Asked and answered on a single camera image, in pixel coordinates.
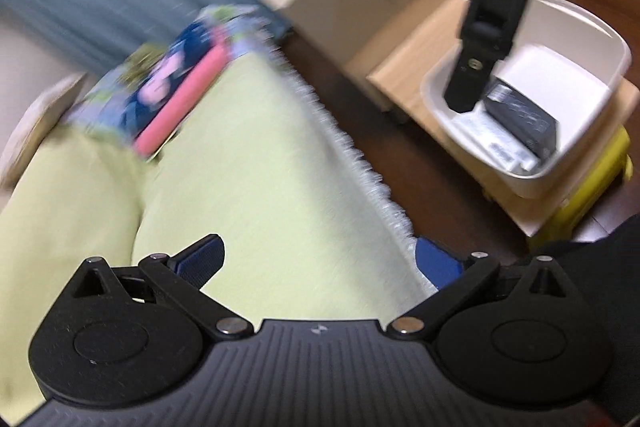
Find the white parrot ointment box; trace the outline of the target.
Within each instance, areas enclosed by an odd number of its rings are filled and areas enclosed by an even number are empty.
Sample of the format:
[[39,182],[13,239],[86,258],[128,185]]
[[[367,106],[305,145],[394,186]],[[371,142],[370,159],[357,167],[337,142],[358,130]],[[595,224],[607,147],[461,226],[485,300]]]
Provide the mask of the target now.
[[531,174],[540,160],[485,112],[460,114],[452,123],[503,170]]

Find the white plastic storage bin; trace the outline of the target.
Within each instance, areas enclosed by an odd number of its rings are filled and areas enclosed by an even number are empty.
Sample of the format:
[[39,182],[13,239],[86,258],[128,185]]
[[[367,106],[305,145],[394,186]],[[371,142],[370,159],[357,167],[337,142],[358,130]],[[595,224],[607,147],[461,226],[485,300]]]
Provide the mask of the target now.
[[[541,44],[528,44],[517,48],[514,41],[511,53],[495,67],[489,83],[494,78],[499,78],[520,91],[526,98],[550,114],[558,123],[558,145],[555,153],[548,160],[539,159],[538,168],[531,174],[507,172],[501,169],[483,150],[488,165],[509,176],[517,176],[518,178],[536,176],[536,174],[547,170],[549,164],[566,153],[570,143],[583,136],[588,124],[598,117],[603,102],[610,95],[608,86],[593,76],[591,72]],[[488,114],[482,101],[483,95],[471,112]],[[453,110],[451,112],[454,114],[450,120],[451,124],[460,134],[465,136],[465,139],[482,150],[452,123],[454,117],[460,114]]]

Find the black shaver box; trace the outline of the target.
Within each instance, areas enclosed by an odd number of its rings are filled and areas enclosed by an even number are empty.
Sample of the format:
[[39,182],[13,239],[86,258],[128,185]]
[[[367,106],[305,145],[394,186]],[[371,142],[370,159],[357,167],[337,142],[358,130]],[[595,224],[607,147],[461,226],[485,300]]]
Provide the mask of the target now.
[[486,112],[538,159],[548,160],[558,145],[556,120],[520,91],[494,78],[482,98]]

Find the light wooden board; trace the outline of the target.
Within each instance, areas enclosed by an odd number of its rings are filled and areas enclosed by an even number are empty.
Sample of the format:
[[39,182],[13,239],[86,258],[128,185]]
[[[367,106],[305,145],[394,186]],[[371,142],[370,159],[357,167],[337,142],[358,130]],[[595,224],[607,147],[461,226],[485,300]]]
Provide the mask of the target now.
[[610,89],[585,134],[547,170],[531,178],[509,176],[488,165],[482,150],[451,124],[442,95],[456,64],[458,26],[466,0],[446,0],[379,68],[370,83],[439,143],[527,235],[536,235],[587,178],[615,133],[639,102],[625,74],[630,49],[599,17],[566,0],[530,0],[515,45],[541,44],[574,61]]

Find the green sofa cover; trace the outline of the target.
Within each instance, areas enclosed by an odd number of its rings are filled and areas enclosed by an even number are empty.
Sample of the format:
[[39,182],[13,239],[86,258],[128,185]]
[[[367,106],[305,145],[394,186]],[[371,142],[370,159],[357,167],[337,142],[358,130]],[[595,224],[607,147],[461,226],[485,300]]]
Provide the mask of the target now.
[[1,213],[1,414],[41,395],[29,341],[81,260],[135,265],[207,234],[224,266],[204,291],[248,321],[382,323],[434,291],[410,220],[314,90],[259,52],[217,79],[160,156],[64,124]]

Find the pink ribbed cushion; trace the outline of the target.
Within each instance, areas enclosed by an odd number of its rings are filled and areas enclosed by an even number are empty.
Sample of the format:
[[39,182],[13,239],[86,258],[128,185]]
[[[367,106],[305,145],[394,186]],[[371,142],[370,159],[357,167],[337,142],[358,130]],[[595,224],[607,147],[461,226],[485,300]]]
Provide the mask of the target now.
[[198,105],[209,87],[229,63],[229,47],[222,40],[196,64],[168,102],[134,140],[134,150],[152,157]]

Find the yellow plastic stool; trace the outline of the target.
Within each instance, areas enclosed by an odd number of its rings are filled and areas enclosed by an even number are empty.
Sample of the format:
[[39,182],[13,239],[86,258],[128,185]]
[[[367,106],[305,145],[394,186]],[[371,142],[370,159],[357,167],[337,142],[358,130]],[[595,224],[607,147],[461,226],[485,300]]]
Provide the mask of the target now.
[[548,244],[569,241],[580,221],[601,196],[617,180],[629,181],[634,174],[634,164],[628,154],[630,136],[625,127],[619,127],[608,141],[603,153],[580,182],[576,190],[561,202],[558,210],[541,229],[527,239],[530,251]]

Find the blue patterned blanket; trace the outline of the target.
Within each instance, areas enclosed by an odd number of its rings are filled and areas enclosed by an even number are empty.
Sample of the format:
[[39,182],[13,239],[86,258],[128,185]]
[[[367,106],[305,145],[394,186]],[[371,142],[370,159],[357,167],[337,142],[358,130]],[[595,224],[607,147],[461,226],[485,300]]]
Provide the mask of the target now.
[[273,44],[268,20],[256,6],[206,6],[169,46],[142,44],[105,74],[66,113],[64,124],[134,148],[186,75],[222,40],[229,47],[226,67],[247,53],[269,52]]

